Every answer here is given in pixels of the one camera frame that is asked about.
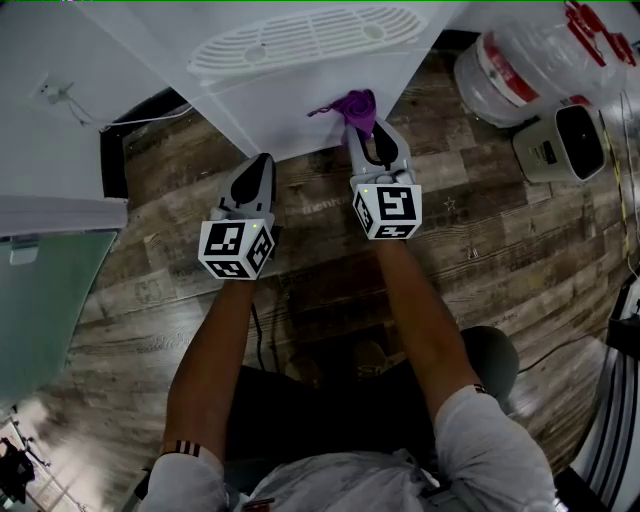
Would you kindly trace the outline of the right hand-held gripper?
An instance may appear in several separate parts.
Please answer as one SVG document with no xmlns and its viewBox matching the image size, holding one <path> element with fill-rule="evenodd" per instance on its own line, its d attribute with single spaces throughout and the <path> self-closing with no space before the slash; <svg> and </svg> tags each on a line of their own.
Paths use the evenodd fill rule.
<svg viewBox="0 0 640 512">
<path fill-rule="evenodd" d="M 422 188 L 415 182 L 406 140 L 386 121 L 376 121 L 372 131 L 377 160 L 368 159 L 366 138 L 347 124 L 346 143 L 352 171 L 350 180 L 356 216 L 369 240 L 406 240 L 422 224 Z"/>
</svg>

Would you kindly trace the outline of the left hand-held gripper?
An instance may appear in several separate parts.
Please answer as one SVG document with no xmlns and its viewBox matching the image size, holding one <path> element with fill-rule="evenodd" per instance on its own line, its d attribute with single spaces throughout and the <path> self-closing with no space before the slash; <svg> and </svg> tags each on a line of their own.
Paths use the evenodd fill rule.
<svg viewBox="0 0 640 512">
<path fill-rule="evenodd" d="M 261 153 L 227 178 L 220 205 L 201 225 L 198 260 L 219 280 L 256 280 L 275 248 L 275 163 Z"/>
</svg>

